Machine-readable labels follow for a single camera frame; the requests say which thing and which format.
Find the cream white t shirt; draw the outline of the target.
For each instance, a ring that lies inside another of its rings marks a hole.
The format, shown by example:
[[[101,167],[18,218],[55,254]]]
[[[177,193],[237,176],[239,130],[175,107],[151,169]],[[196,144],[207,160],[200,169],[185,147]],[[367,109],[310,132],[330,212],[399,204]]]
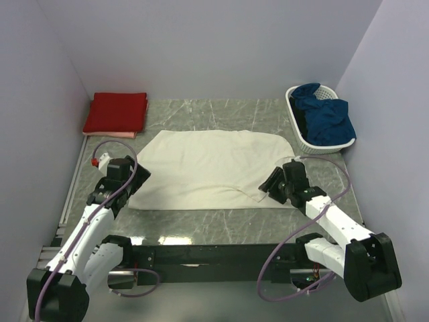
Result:
[[[130,198],[136,210],[287,209],[259,190],[294,157],[282,136],[252,131],[161,131],[137,155],[151,176]]]

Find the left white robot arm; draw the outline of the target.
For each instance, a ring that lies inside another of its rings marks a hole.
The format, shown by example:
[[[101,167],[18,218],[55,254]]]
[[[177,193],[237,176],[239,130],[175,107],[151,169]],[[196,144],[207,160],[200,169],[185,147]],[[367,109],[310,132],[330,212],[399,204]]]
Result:
[[[33,321],[82,321],[91,292],[114,268],[134,265],[130,238],[107,232],[120,210],[150,177],[131,156],[111,158],[88,196],[82,217],[60,251],[27,277]]]

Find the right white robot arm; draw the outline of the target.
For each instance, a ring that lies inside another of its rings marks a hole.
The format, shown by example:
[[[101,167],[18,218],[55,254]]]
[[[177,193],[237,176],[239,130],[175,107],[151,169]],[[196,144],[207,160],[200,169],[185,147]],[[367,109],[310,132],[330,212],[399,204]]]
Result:
[[[285,257],[278,256],[278,253],[291,244],[288,240],[279,243],[263,264],[258,283],[262,281],[270,264],[279,263],[284,268],[324,266],[330,273],[321,276],[315,270],[305,291],[314,291],[321,282],[339,276],[351,296],[359,302],[402,286],[400,269],[389,236],[373,233],[359,225],[335,205],[336,197],[329,197],[320,187],[311,186],[305,165],[298,158],[276,167],[259,186],[259,190],[281,204],[290,202],[309,218],[310,225],[318,224],[334,241],[329,242],[318,233],[304,235],[296,239],[294,251]]]

